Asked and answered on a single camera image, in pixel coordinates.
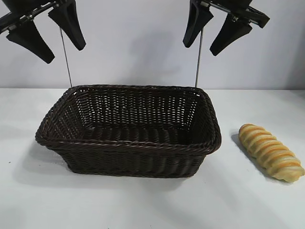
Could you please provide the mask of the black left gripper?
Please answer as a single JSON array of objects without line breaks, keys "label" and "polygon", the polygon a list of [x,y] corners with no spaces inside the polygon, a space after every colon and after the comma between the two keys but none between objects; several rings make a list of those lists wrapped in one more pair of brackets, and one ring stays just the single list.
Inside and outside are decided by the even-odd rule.
[{"label": "black left gripper", "polygon": [[48,16],[66,33],[73,45],[83,50],[82,34],[75,0],[2,0],[9,13],[0,18],[0,33],[9,31],[6,38],[29,50],[47,64],[55,58],[37,30],[34,18],[51,7]]}]

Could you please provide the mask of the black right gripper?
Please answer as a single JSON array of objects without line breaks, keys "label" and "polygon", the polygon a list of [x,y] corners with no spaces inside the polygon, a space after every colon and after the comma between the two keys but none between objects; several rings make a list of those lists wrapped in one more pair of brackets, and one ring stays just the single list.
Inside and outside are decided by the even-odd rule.
[{"label": "black right gripper", "polygon": [[191,0],[189,16],[183,44],[191,47],[203,27],[214,17],[210,7],[227,12],[224,24],[213,41],[210,51],[217,56],[228,45],[247,35],[254,23],[264,27],[270,18],[259,10],[250,6],[251,0]]}]

